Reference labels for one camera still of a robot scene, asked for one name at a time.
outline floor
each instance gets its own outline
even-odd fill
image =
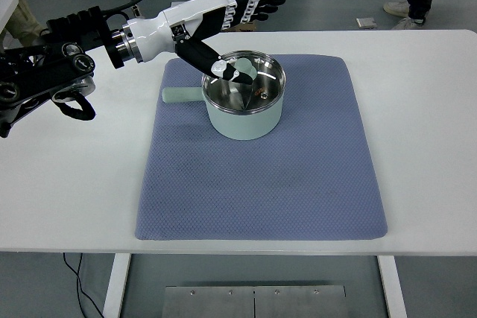
[[[129,0],[28,0],[33,13],[41,23],[49,19],[77,13],[93,6],[102,9],[124,4]],[[169,6],[172,1],[186,0],[144,0],[140,5],[146,17],[154,17]],[[386,14],[382,4],[390,0],[287,0],[277,14],[260,23],[259,31],[348,31],[358,30],[356,18],[373,17],[378,30],[392,28],[399,18]],[[119,27],[122,19],[112,19],[110,27]],[[477,0],[434,0],[429,14],[428,29],[466,28],[477,32]],[[72,265],[77,265],[78,254],[68,254]],[[159,317],[160,292],[164,284],[180,282],[179,276],[169,273],[166,281],[164,269],[172,257],[133,257],[130,284],[124,301],[123,317]],[[250,267],[256,263],[235,264],[220,262],[217,267],[209,267],[225,272],[223,276],[213,276],[209,281],[253,281]],[[261,264],[267,264],[259,258]],[[280,279],[293,281],[287,272],[296,272],[296,280],[302,281],[305,273],[294,268],[281,258],[273,261],[278,266],[277,275],[260,273],[265,282]],[[81,280],[83,289],[102,308],[107,282],[113,262],[111,254],[88,254],[83,258]],[[194,257],[181,258],[176,263],[185,271],[196,267]],[[477,258],[455,257],[399,257],[397,267],[402,284],[409,317],[477,317]],[[320,275],[313,279],[320,281]],[[198,281],[206,277],[197,277]],[[59,253],[0,253],[0,317],[82,317],[76,297],[75,275],[66,267]],[[377,311],[379,300],[375,299]],[[95,309],[85,299],[81,300],[88,317],[98,317]],[[382,317],[382,314],[357,312],[353,317]]]

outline metal plate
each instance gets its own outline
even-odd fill
[[[253,318],[251,287],[166,287],[162,318]]]
[[[345,318],[343,286],[255,287],[256,318]]]
[[[167,287],[162,318],[346,318],[343,286]]]

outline sneaker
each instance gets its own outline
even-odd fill
[[[384,4],[383,9],[388,14],[404,18],[409,14],[409,3],[407,1],[389,1]]]
[[[411,19],[409,16],[402,19],[391,30],[419,30],[424,25],[424,20]]]

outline mint green saucepan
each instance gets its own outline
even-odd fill
[[[205,101],[212,126],[238,140],[256,139],[270,132],[282,115],[285,72],[267,54],[236,51],[222,57],[236,69],[250,74],[252,85],[203,75],[202,87],[166,87],[166,103]]]

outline robotic arm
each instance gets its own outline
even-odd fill
[[[0,55],[0,137],[41,104],[52,100],[63,114],[80,120],[95,117],[85,97],[95,89],[94,61],[86,51],[104,46],[115,66],[136,59],[147,62],[161,52],[175,52],[201,72],[251,84],[202,42],[239,23],[263,21],[285,0],[191,0],[161,11],[154,19],[132,19],[111,32],[98,7],[47,22],[43,45],[6,50]],[[76,101],[81,109],[69,107]]]
[[[159,13],[155,19],[134,19],[115,34],[123,60],[152,60],[161,52],[175,52],[201,72],[216,78],[251,84],[202,42],[239,23],[266,20],[285,0],[191,0]]]

